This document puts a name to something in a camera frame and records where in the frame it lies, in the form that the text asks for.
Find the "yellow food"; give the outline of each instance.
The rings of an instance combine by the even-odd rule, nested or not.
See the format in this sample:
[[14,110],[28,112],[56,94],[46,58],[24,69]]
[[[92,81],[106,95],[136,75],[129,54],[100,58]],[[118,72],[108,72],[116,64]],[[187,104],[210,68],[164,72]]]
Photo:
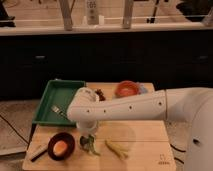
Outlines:
[[121,159],[125,159],[128,157],[128,154],[126,153],[127,151],[129,151],[129,149],[116,144],[110,140],[106,140],[105,144],[107,145],[107,147],[113,151],[116,155],[118,155],[118,157],[120,157]]

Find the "cable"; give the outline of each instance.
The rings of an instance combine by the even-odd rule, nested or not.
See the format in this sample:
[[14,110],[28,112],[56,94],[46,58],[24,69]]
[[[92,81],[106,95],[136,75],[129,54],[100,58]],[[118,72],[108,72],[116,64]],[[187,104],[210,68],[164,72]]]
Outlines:
[[25,143],[29,144],[28,141],[1,114],[0,118],[2,118]]
[[185,153],[185,152],[186,152],[186,150],[181,150],[181,149],[175,147],[175,146],[172,145],[172,144],[170,144],[170,146],[171,146],[174,150],[179,151],[179,152],[181,152],[181,153]]
[[181,159],[179,159],[179,158],[177,158],[177,157],[174,157],[174,159],[177,160],[177,161],[179,161],[180,163],[184,164],[184,161],[183,161],[183,160],[181,160]]

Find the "green tray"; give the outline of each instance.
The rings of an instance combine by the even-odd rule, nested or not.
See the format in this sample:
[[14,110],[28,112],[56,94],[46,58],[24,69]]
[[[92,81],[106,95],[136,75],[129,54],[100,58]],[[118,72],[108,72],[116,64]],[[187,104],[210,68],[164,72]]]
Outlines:
[[50,80],[44,90],[33,123],[46,126],[75,126],[75,122],[53,112],[51,107],[56,105],[66,114],[76,91],[85,85],[84,81]]

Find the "wooden cutting board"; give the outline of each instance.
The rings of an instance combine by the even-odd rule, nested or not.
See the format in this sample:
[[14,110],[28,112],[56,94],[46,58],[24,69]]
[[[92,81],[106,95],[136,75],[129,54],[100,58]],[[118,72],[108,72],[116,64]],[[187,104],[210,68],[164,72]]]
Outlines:
[[[107,99],[113,97],[115,84],[90,83],[101,88]],[[154,91],[152,84],[144,84]],[[48,143],[59,132],[69,132],[75,138],[74,153],[64,161],[54,161],[44,154],[35,162],[28,155],[38,146]],[[79,132],[70,127],[37,126],[23,163],[24,170],[70,171],[175,171],[176,166],[163,121],[104,121],[99,122],[95,149],[101,155],[88,154],[79,147]],[[120,159],[105,145],[111,140],[129,149],[127,159]]]

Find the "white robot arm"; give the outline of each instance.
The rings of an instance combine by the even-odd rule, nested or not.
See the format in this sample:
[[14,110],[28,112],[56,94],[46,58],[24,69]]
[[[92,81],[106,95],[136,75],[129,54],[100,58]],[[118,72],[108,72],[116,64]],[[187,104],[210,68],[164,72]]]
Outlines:
[[170,120],[191,124],[184,169],[213,170],[213,89],[160,90],[110,101],[96,101],[89,88],[77,91],[67,116],[83,134],[97,131],[100,120]]

